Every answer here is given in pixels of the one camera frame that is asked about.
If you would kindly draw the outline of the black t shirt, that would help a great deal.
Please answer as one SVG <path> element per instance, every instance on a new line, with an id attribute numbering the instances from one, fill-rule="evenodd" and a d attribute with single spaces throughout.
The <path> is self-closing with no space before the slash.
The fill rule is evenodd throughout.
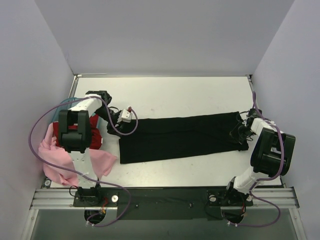
<path id="1" fill-rule="evenodd" d="M 237 112 L 174 118 L 146 118 L 125 123 L 119 140 L 121 164 L 133 164 L 247 151 L 247 142 L 230 133 L 238 124 Z"/>

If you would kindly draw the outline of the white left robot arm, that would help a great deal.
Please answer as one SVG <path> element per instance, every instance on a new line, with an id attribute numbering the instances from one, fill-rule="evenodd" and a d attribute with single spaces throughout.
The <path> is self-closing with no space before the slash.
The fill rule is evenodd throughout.
<path id="1" fill-rule="evenodd" d="M 83 100 L 58 114 L 58 142 L 69 154 L 78 184 L 76 198 L 98 206 L 103 200 L 98 176 L 94 172 L 90 145 L 93 131 L 90 123 L 92 115 L 99 116 L 111 125 L 112 130 L 120 129 L 120 113 L 108 107 L 112 97 L 105 90 L 88 91 Z"/>

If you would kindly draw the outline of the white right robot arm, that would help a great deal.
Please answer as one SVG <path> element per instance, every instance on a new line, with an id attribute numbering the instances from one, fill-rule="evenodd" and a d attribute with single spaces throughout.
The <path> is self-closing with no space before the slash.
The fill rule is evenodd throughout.
<path id="1" fill-rule="evenodd" d="M 229 205 L 236 204 L 258 185 L 289 171 L 296 137 L 279 130 L 273 121 L 253 116 L 230 132 L 230 136 L 241 144 L 253 135 L 258 139 L 251 154 L 250 167 L 235 176 L 223 192 L 223 199 Z"/>

